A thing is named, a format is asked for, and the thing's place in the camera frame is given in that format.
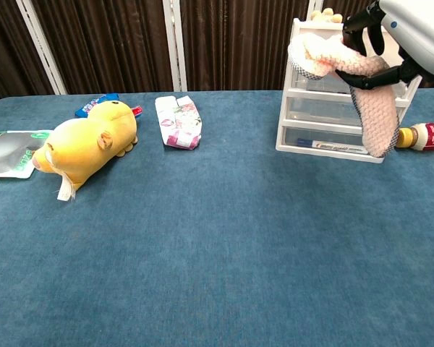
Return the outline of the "floral tissue packet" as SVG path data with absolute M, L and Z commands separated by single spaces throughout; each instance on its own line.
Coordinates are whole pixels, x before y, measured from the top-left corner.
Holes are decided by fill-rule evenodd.
M 192 99 L 186 95 L 156 98 L 156 113 L 164 145 L 194 150 L 201 139 L 202 120 Z

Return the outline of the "white partition post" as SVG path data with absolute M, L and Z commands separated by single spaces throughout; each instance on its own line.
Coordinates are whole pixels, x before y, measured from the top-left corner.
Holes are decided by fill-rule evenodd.
M 324 0 L 308 0 L 306 20 L 310 21 L 315 15 L 323 11 Z
M 174 92 L 187 92 L 180 0 L 162 0 Z
M 25 22 L 27 31 L 32 38 L 33 45 L 35 46 L 54 94 L 66 95 L 67 89 L 56 65 L 54 55 L 46 39 L 41 22 L 38 19 L 32 0 L 15 0 L 15 2 Z

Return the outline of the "silver green pouch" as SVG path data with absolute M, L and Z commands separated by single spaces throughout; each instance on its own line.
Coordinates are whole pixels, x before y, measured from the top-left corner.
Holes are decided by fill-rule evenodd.
M 50 133 L 50 129 L 0 132 L 0 178 L 28 179 L 35 168 L 33 153 Z

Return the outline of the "dark brown curtain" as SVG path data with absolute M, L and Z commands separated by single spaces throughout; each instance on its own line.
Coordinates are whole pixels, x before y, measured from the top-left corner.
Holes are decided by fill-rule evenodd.
M 163 0 L 31 0 L 69 94 L 173 88 Z M 179 0 L 189 90 L 280 90 L 309 0 Z M 17 0 L 0 0 L 0 99 L 53 88 Z

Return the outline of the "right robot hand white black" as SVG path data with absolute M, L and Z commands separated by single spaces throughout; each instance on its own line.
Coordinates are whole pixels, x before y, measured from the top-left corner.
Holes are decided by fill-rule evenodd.
M 385 29 L 398 43 L 403 61 L 397 67 L 373 74 L 339 72 L 342 80 L 363 90 L 409 83 L 417 76 L 434 82 L 434 0 L 374 0 L 345 20 L 342 30 L 345 46 L 365 54 L 362 39 L 365 28 L 376 54 L 384 52 L 382 29 Z

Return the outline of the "small beige plush toy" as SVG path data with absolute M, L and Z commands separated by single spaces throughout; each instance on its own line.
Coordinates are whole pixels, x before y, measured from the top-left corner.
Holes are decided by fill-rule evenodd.
M 343 16 L 339 13 L 335 13 L 332 8 L 325 8 L 323 11 L 313 11 L 310 15 L 310 20 L 314 22 L 342 23 Z

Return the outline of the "bottle with yellow cap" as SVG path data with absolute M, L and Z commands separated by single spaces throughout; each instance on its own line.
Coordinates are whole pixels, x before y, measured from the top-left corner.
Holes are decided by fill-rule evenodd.
M 434 122 L 400 128 L 396 147 L 419 151 L 434 150 Z

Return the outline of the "white plastic drawer organizer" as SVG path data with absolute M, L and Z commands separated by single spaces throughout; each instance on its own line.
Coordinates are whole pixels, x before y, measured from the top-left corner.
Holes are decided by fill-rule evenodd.
M 290 41 L 297 35 L 313 33 L 322 38 L 333 35 L 342 36 L 342 26 L 332 22 L 301 21 L 294 19 Z M 368 38 L 364 39 L 366 53 L 363 56 L 380 56 L 389 67 L 402 63 L 397 42 L 387 33 L 383 33 L 385 50 L 377 55 Z M 409 83 L 397 82 L 390 85 L 393 88 L 396 110 L 399 121 L 412 102 L 419 78 Z M 360 160 L 372 163 L 382 163 L 384 157 L 375 158 L 356 153 L 345 153 L 333 150 L 298 147 L 297 138 L 337 142 L 350 145 L 362 144 L 362 125 L 352 102 L 347 82 L 339 74 L 329 74 L 321 80 L 309 80 L 297 72 L 287 60 L 284 90 L 278 123 L 277 150 L 295 153 L 324 155 L 350 160 Z

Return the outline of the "pink cloth with grey trim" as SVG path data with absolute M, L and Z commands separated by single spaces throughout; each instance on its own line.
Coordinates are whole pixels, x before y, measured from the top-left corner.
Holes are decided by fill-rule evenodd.
M 289 43 L 288 60 L 309 80 L 340 72 L 369 77 L 388 68 L 380 56 L 363 56 L 346 47 L 341 35 L 297 35 Z M 350 86 L 349 90 L 362 125 L 362 144 L 371 156 L 386 156 L 396 144 L 400 125 L 393 88 L 386 85 L 364 90 Z

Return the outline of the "blue snack wrapper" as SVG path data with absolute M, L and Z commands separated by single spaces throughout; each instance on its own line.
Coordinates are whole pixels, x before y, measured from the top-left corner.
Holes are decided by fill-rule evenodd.
M 102 96 L 99 96 L 98 98 L 94 98 L 88 103 L 86 103 L 82 108 L 77 109 L 75 111 L 75 117 L 87 118 L 88 114 L 90 113 L 90 111 L 93 109 L 94 106 L 110 100 L 119 100 L 119 95 L 117 93 L 107 93 Z

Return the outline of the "blue white marker pen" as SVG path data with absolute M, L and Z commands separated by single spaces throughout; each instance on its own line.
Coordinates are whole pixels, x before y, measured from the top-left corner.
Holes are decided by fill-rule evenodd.
M 367 155 L 368 151 L 360 145 L 350 145 L 337 142 L 324 142 L 319 140 L 308 140 L 297 138 L 296 145 L 298 147 L 317 148 L 321 150 L 333 150 L 345 153 L 356 153 Z

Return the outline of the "yellow plush animal toy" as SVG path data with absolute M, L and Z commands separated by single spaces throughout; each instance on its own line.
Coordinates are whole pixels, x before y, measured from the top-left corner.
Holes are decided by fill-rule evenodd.
M 120 100 L 108 100 L 95 105 L 87 117 L 58 125 L 33 153 L 33 165 L 60 175 L 57 199 L 67 201 L 94 173 L 131 151 L 137 142 L 133 109 Z

